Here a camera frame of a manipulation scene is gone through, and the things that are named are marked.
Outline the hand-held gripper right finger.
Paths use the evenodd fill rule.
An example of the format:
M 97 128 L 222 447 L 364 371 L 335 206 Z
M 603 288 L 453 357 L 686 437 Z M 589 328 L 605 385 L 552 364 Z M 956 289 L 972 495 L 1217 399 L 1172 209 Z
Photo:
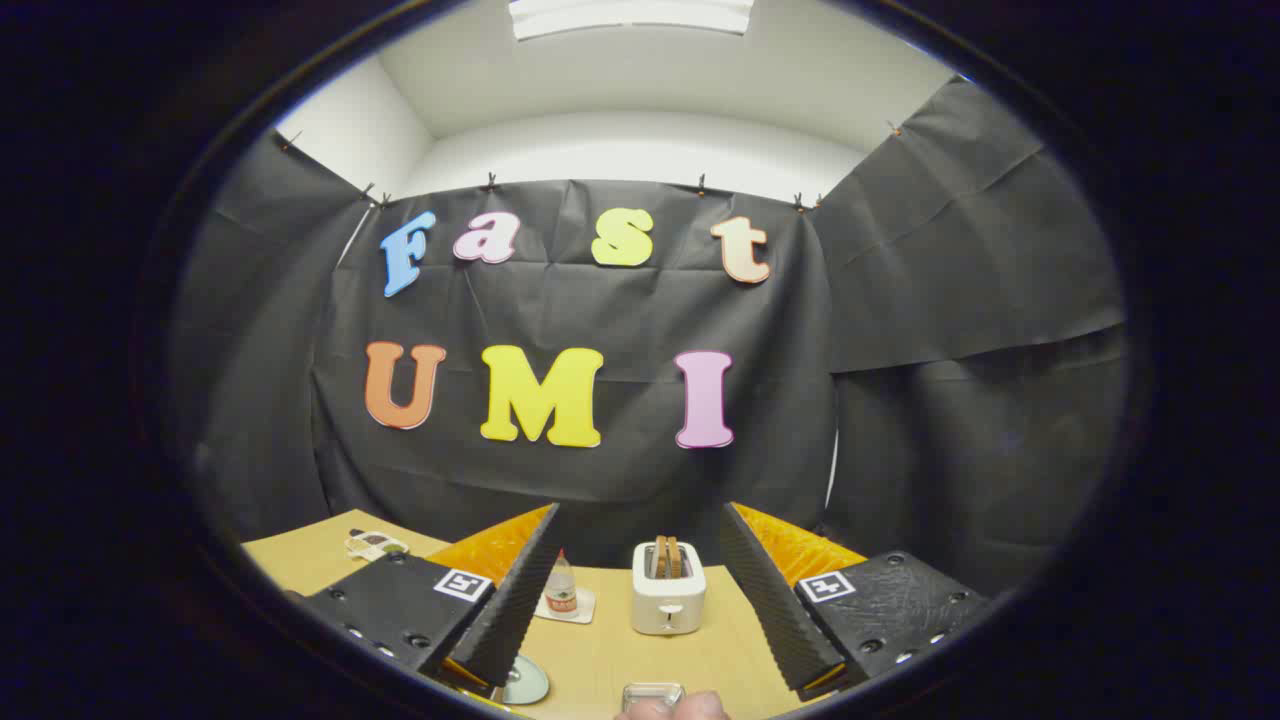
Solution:
M 905 551 L 864 557 L 742 503 L 724 506 L 719 547 L 801 701 L 924 659 L 989 602 Z

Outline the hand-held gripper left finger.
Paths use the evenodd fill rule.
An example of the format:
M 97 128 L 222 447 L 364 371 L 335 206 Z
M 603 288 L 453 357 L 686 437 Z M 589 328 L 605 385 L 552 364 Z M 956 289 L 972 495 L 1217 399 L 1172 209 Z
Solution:
M 312 618 L 388 662 L 481 697 L 508 682 L 563 546 L 548 503 L 420 557 L 380 550 L 311 594 Z

